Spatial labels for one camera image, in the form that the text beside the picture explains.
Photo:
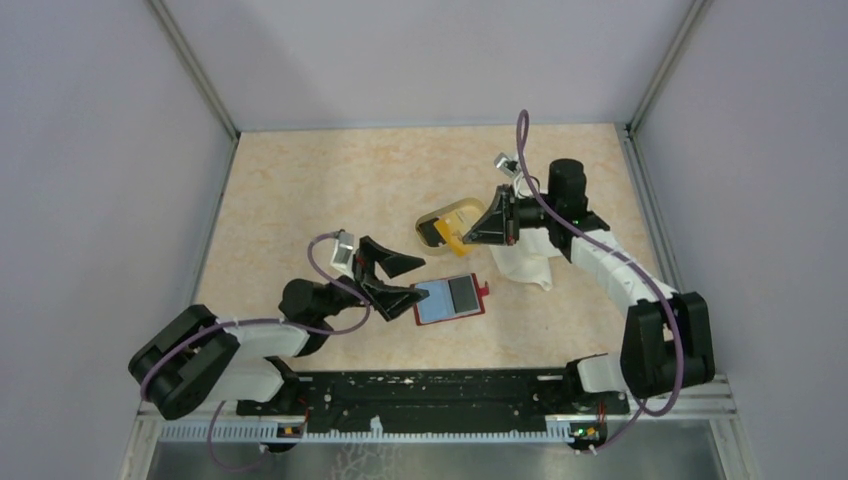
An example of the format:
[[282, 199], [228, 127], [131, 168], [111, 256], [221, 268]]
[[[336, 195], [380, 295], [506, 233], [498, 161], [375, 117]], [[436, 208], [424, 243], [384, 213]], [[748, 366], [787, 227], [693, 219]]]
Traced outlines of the red leather card holder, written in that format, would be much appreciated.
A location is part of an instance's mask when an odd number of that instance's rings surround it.
[[[450, 298], [448, 280], [464, 275], [473, 275], [477, 287], [477, 295], [480, 303], [480, 310], [477, 313], [457, 317], [453, 312], [453, 305]], [[475, 273], [469, 273], [453, 277], [447, 277], [437, 280], [429, 280], [414, 284], [415, 288], [427, 290], [430, 296], [418, 303], [414, 307], [414, 317], [417, 326], [428, 326], [454, 321], [473, 316], [479, 316], [486, 313], [484, 299], [490, 294], [488, 282], [480, 282]]]

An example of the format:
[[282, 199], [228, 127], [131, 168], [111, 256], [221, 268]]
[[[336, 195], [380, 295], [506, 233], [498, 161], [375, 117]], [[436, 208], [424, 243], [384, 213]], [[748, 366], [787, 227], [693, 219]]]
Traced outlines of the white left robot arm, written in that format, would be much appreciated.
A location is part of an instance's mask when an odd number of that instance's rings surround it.
[[328, 283], [297, 278], [282, 292], [278, 318], [225, 320], [203, 304], [191, 305], [137, 351], [128, 363], [143, 400], [167, 420], [205, 402], [236, 402], [243, 415], [286, 414], [300, 399], [300, 378], [286, 358], [316, 353], [337, 331], [328, 323], [350, 308], [391, 321], [428, 297], [394, 278], [425, 266], [420, 257], [368, 244], [353, 256], [353, 274]]

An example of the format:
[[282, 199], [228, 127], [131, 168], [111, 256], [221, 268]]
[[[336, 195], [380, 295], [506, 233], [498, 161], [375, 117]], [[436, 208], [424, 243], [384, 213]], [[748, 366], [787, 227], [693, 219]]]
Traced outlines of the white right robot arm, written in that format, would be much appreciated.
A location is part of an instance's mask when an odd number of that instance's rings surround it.
[[625, 317], [617, 353], [584, 357], [567, 364], [563, 398], [576, 412], [590, 411], [603, 393], [625, 391], [644, 399], [677, 396], [715, 377], [706, 300], [680, 293], [657, 280], [624, 251], [609, 225], [591, 211], [582, 162], [550, 163], [546, 192], [521, 197], [500, 185], [493, 202], [464, 233], [465, 245], [507, 247], [523, 233], [545, 233], [549, 244], [589, 274]]

